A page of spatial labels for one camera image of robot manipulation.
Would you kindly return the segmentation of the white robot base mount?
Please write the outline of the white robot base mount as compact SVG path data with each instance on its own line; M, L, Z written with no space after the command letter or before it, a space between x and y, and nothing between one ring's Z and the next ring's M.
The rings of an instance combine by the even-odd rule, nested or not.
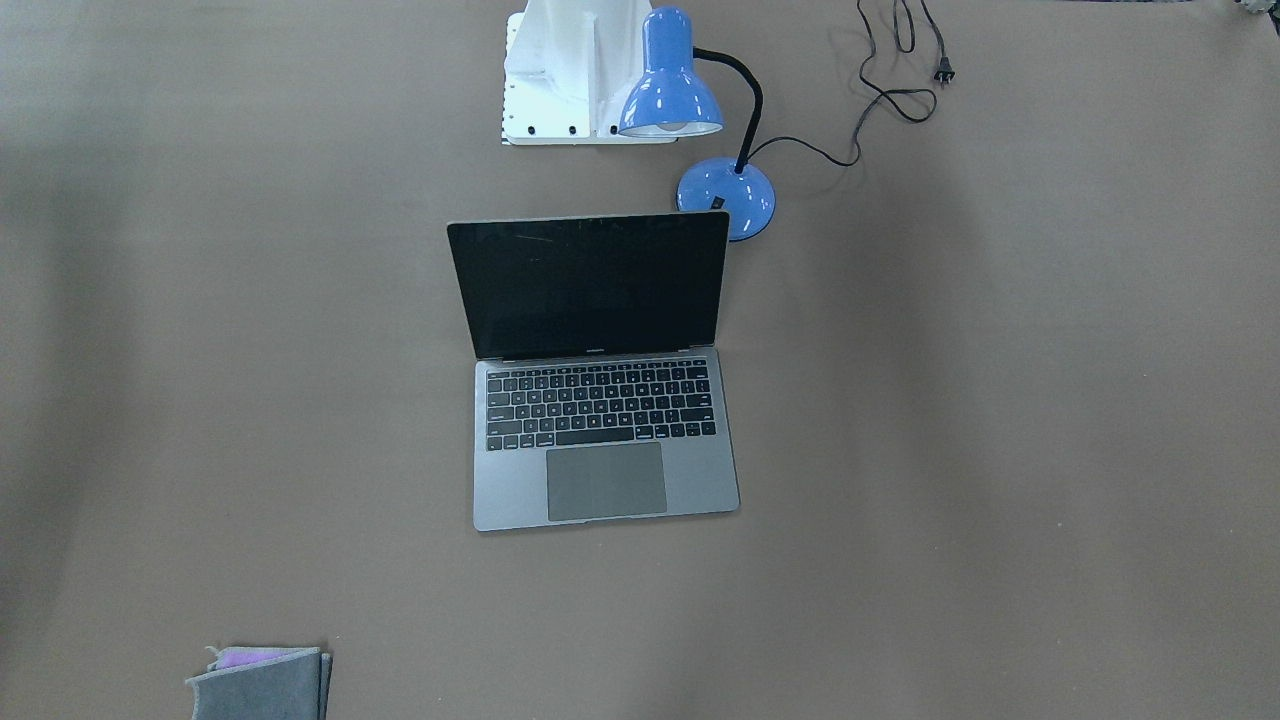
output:
M506 27L502 141L655 145L620 131L643 73L649 1L530 1Z

